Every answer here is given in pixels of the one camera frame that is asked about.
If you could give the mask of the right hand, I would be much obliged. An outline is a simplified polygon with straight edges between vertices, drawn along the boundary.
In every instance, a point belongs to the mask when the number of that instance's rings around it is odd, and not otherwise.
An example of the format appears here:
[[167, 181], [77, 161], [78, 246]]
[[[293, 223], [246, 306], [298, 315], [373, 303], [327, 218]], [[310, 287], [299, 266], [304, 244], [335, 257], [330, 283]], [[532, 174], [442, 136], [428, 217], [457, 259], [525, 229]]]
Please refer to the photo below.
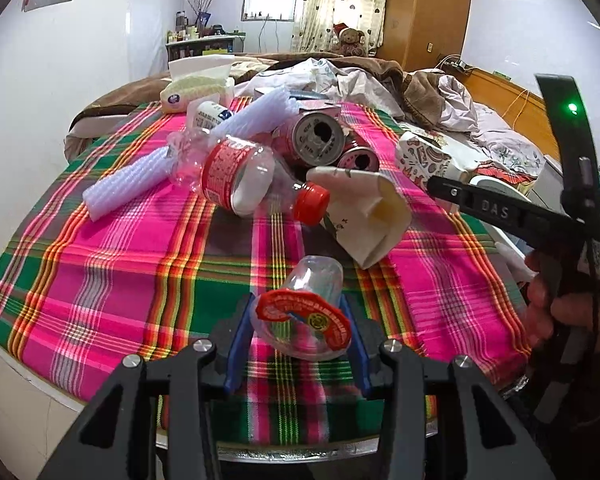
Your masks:
[[[536, 275], [528, 288], [528, 309], [524, 315], [524, 329], [528, 343], [533, 349], [540, 348], [554, 333], [556, 323], [593, 330], [593, 296], [591, 294], [568, 294], [550, 298], [544, 274], [540, 270], [542, 254], [535, 250], [524, 263]], [[600, 352], [600, 299], [598, 300], [598, 337], [596, 351]]]

